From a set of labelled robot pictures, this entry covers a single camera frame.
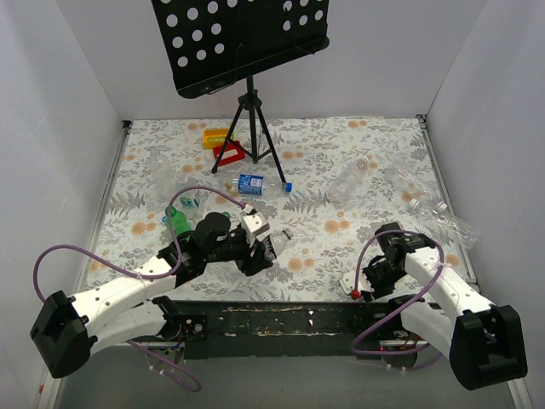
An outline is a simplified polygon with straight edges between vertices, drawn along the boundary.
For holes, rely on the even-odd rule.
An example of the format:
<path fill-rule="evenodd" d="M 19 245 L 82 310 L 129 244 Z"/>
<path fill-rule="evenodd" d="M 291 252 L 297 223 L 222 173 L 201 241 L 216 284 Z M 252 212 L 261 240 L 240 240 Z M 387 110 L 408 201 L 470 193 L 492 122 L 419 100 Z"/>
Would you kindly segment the green plastic bottle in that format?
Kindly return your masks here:
<path fill-rule="evenodd" d="M 170 230 L 173 228 L 178 239 L 186 239 L 188 233 L 192 230 L 191 224 L 186 215 L 177 210 L 174 206 L 165 208 L 166 223 L 165 227 Z"/>

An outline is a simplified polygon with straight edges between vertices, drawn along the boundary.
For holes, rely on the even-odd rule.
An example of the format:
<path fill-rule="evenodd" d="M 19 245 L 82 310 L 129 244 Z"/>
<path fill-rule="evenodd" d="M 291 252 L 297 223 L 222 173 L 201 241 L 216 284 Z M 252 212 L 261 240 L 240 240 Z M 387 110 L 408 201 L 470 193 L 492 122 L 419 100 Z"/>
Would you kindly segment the clear bottle lemon label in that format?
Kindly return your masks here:
<path fill-rule="evenodd" d="M 198 181 L 190 177 L 186 173 L 181 173 L 178 175 L 178 187 L 179 189 L 187 189 L 182 193 L 179 198 L 179 204 L 181 211 L 188 217 L 197 217 L 200 214 L 202 209 L 202 202 L 200 197 L 200 191 L 198 189 L 190 189 L 189 187 L 197 186 Z"/>

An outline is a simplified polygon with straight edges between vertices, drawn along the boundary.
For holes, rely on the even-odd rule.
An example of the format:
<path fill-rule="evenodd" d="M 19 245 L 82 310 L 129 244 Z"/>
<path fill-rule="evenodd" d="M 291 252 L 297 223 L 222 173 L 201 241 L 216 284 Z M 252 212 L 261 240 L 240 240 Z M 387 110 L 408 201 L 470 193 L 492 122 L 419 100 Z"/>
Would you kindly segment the clear bottle white cap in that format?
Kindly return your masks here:
<path fill-rule="evenodd" d="M 178 192 L 178 180 L 171 162 L 157 147 L 151 147 L 147 163 L 159 195 L 171 200 Z"/>

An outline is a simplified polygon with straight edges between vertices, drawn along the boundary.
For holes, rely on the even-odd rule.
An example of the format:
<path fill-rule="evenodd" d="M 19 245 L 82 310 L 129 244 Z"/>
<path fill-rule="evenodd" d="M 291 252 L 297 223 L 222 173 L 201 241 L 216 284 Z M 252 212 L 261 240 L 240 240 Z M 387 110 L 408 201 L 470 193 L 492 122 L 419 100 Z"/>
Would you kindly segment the clear bottle black label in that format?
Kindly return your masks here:
<path fill-rule="evenodd" d="M 284 252 L 289 241 L 290 239 L 286 237 L 283 230 L 269 234 L 263 240 L 265 245 L 264 257 L 271 262 L 276 260 Z"/>

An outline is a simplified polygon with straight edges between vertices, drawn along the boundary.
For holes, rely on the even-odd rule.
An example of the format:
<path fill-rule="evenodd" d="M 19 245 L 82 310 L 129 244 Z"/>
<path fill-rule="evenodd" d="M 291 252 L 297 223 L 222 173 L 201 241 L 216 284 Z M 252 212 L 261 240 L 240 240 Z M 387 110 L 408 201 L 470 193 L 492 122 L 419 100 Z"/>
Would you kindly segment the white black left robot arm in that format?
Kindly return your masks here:
<path fill-rule="evenodd" d="M 129 275 L 71 296 L 57 291 L 44 298 L 30 337 L 54 378 L 74 373 L 102 349 L 137 337 L 185 339 L 182 330 L 195 321 L 167 292 L 215 262 L 235 262 L 248 277 L 258 274 L 272 266 L 289 240 L 289 233 L 272 232 L 254 211 L 236 228 L 227 216 L 209 213 Z"/>

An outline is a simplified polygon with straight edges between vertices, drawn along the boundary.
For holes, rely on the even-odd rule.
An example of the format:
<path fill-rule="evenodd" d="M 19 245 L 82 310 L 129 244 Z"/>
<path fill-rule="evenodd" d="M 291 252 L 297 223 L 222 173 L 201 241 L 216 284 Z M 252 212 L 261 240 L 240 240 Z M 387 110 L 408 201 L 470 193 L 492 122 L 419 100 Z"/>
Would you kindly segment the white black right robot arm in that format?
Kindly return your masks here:
<path fill-rule="evenodd" d="M 382 254 L 357 267 L 351 296 L 366 302 L 389 296 L 405 276 L 422 290 L 407 300 L 391 300 L 391 312 L 370 331 L 385 325 L 399 339 L 415 333 L 448 359 L 468 390 L 527 375 L 521 319 L 513 307 L 497 306 L 475 291 L 447 265 L 442 247 L 424 234 L 394 222 L 377 229 L 373 239 Z"/>

